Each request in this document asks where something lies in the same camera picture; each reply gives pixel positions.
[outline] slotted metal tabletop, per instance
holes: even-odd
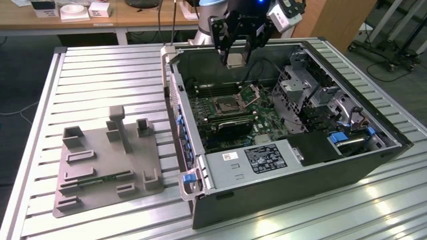
[[[304,38],[414,146],[356,184],[192,230],[180,198],[177,158],[165,109],[160,44],[67,48],[55,53],[7,204],[0,239],[424,239],[427,131],[328,42]],[[61,132],[105,125],[107,106],[125,123],[154,125],[165,190],[62,217],[51,216]]]

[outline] motherboard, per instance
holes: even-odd
[[[189,105],[206,153],[276,141],[288,135],[261,85],[194,86]]]

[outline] warning label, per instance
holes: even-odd
[[[276,144],[246,149],[244,150],[244,153],[256,174],[265,173],[288,166],[277,150]]]

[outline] wooden cabinet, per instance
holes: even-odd
[[[324,37],[344,53],[376,0],[305,0],[292,38]]]

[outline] barcode sticker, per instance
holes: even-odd
[[[93,23],[94,27],[113,26],[113,23]]]
[[[237,159],[238,156],[237,156],[236,152],[229,152],[229,153],[222,154],[221,158],[224,159],[224,161],[228,161],[228,160]]]

